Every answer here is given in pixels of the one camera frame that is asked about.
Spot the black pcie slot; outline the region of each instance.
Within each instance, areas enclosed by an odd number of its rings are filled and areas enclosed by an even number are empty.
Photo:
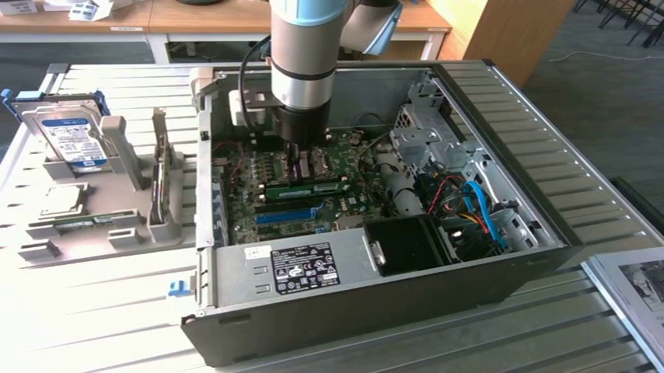
[[[291,233],[288,235],[279,235],[277,237],[257,237],[259,242],[264,241],[271,241],[272,239],[289,239],[292,237],[301,237],[303,235],[313,235],[315,231],[305,231],[305,232],[297,232],[297,233]]]
[[[303,210],[305,208],[316,207],[320,203],[313,203],[311,198],[307,200],[292,200],[280,202],[277,204],[264,204],[252,208],[255,214],[269,214],[272,212],[281,212],[288,210]]]

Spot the gray carpet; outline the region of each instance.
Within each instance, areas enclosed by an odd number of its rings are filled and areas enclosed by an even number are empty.
[[[570,13],[523,86],[527,97],[607,177],[622,176],[664,211],[664,59],[621,61],[574,51],[639,58],[664,56],[662,45],[639,46],[647,32],[625,46],[637,25],[622,29],[587,2]]]
[[[547,62],[573,51],[627,57],[664,55],[664,47],[643,49],[635,40],[623,43],[637,25],[622,29],[614,18],[597,29],[602,15],[591,2],[570,13],[550,44],[523,92],[551,122],[607,176],[622,176],[664,211],[664,60],[619,61],[577,55]],[[217,50],[200,51],[218,61]],[[0,88],[35,89],[53,62],[73,64],[150,63],[144,44],[0,44]],[[0,145],[7,144],[17,123],[0,108]]]

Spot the white label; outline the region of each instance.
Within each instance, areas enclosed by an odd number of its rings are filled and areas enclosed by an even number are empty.
[[[105,163],[100,142],[88,135],[92,126],[86,119],[41,120],[47,142],[57,147],[66,162],[78,167],[93,167]]]
[[[293,192],[279,193],[279,197],[299,197],[299,196],[308,196],[309,194],[311,190],[296,190]]]
[[[244,248],[244,258],[245,260],[268,258],[271,252],[271,246],[255,246]]]
[[[77,223],[66,223],[66,224],[60,224],[55,225],[55,229],[70,229],[70,228],[78,228],[78,227],[89,227],[92,226],[93,223],[92,221],[78,221]]]
[[[110,31],[142,31],[141,27],[110,27]]]
[[[34,13],[37,8],[33,1],[0,2],[0,15],[11,16],[14,14]]]

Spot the wooden table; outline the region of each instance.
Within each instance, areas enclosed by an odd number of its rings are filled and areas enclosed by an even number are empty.
[[[436,59],[447,22],[430,5],[406,1],[392,40],[423,42],[420,59]],[[146,42],[154,63],[169,63],[166,43],[193,41],[252,41],[269,33],[265,2],[225,0],[190,6],[174,0],[148,0],[113,12],[110,19],[74,22],[65,12],[0,16],[0,43]]]
[[[0,16],[0,43],[145,42],[150,10],[148,0],[96,22],[69,21],[68,12]]]

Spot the table leg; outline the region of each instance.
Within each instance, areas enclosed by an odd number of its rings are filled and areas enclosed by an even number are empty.
[[[431,33],[422,50],[422,61],[438,59],[439,48],[443,46],[444,33]]]
[[[152,51],[156,64],[169,64],[168,37],[162,33],[148,33],[145,41]]]
[[[196,43],[192,41],[188,41],[184,43],[184,46],[186,48],[186,56],[189,56],[189,57],[196,56]]]

